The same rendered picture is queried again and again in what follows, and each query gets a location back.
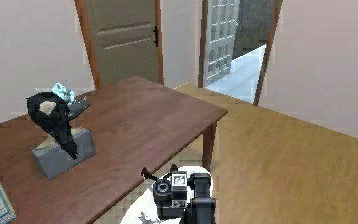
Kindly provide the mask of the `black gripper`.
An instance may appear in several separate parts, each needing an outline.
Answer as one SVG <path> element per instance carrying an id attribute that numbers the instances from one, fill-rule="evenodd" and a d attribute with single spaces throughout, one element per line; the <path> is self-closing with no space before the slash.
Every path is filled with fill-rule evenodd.
<path id="1" fill-rule="evenodd" d="M 154 181 L 152 185 L 152 193 L 154 203 L 157 206 L 157 215 L 159 219 L 173 219 L 175 217 L 174 209 L 172 208 L 172 184 L 170 177 L 172 172 L 177 170 L 178 167 L 173 164 L 170 167 L 170 171 L 161 178 L 154 176 L 146 167 L 141 171 L 141 176 L 144 179 Z"/>

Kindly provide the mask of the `brown wooden table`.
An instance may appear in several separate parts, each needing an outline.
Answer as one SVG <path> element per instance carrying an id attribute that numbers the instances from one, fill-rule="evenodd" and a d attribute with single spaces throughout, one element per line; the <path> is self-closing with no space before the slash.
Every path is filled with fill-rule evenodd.
<path id="1" fill-rule="evenodd" d="M 76 125 L 91 130 L 90 159 L 49 180 L 32 147 L 46 137 L 28 117 L 0 124 L 0 180 L 16 211 L 13 224 L 92 224 L 134 190 L 142 168 L 156 171 L 197 137 L 204 167 L 224 108 L 139 77 L 87 95 Z"/>

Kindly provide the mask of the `black bird statue grey base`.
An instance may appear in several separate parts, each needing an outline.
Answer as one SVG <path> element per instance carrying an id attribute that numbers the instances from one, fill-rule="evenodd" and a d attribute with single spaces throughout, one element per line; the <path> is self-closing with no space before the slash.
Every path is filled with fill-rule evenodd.
<path id="1" fill-rule="evenodd" d="M 86 98 L 69 104 L 53 92 L 27 98 L 28 115 L 48 137 L 31 149 L 48 179 L 53 179 L 96 154 L 89 129 L 72 128 L 70 122 L 90 107 Z"/>

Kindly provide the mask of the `light blue crumpled object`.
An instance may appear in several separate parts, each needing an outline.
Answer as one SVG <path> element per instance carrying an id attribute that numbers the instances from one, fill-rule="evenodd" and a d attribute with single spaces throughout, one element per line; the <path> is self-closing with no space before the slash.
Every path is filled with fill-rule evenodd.
<path id="1" fill-rule="evenodd" d="M 52 87 L 52 92 L 62 98 L 68 105 L 75 102 L 75 93 L 71 89 L 67 89 L 64 85 L 57 82 Z"/>

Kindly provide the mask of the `olive green room door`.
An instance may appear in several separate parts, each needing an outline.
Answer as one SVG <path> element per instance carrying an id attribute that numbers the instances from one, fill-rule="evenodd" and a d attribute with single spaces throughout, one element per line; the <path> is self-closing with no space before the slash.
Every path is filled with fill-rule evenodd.
<path id="1" fill-rule="evenodd" d="M 85 0 L 100 84 L 139 76 L 158 82 L 155 0 Z"/>

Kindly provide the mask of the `white paneled room door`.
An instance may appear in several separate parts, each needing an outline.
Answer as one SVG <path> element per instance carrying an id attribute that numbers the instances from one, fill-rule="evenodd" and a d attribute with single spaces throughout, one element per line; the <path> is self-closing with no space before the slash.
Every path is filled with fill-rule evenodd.
<path id="1" fill-rule="evenodd" d="M 203 85 L 230 72 L 240 0 L 208 0 Z"/>

